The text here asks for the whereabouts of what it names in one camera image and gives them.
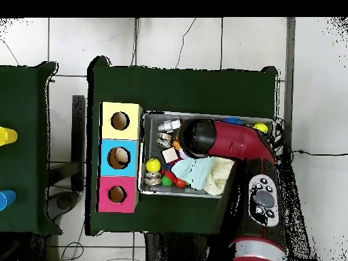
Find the white object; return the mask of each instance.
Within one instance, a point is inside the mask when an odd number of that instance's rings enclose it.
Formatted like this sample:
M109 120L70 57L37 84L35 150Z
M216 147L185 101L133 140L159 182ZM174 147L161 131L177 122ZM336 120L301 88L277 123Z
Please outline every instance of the white object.
M166 163L170 163L174 160L179 159L177 157L177 152L175 151L174 147L162 151L162 155Z
M175 121L167 120L167 121L164 121L164 123L158 127L158 130L160 132L170 133L170 132L173 132L175 129L178 129L180 125L181 125L180 120L175 120Z
M224 191L234 161L220 157L213 158L214 163L205 179L203 189L210 195L220 195Z
M189 157L185 154L185 152L182 150L182 148L179 149L179 155L180 155L180 158L181 158L181 159L187 159L187 158L189 158Z

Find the light blue cloth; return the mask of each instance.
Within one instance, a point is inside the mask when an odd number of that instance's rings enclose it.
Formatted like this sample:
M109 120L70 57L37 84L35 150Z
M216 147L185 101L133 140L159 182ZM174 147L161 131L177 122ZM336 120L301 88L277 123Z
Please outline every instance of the light blue cloth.
M174 173L176 178L188 182L192 188L201 190L213 163L213 157L188 158L176 162L171 168L171 172Z

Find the cloth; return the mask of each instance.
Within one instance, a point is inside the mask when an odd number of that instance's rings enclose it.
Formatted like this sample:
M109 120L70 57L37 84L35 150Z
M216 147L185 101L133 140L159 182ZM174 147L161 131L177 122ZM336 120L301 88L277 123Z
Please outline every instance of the cloth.
M214 162L208 173L203 189L210 195L219 195L224 191L224 187L234 161L220 157L213 157Z
M176 162L171 172L174 173L176 178L188 182L191 188L202 190L213 163L214 157L200 159L188 158Z

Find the yellow box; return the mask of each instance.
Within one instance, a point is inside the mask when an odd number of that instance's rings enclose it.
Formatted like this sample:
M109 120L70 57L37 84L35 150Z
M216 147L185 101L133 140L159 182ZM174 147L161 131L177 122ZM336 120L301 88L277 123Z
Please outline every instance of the yellow box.
M103 102L102 108L101 138L139 140L143 113L139 104Z

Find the dark green table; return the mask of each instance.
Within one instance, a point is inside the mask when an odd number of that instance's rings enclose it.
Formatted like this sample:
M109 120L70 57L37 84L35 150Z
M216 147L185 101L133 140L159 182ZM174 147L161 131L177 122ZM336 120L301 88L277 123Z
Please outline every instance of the dark green table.
M141 194L132 214L95 212L99 103L138 103L143 110L273 118L277 70L200 71L110 67L96 57L88 68L86 233L106 231L209 234L219 200Z
M46 87L55 70L53 62L37 67L0 67L0 126L18 133L17 142L0 147L0 190L17 193L17 201L0 211L0 232L61 233L45 209Z

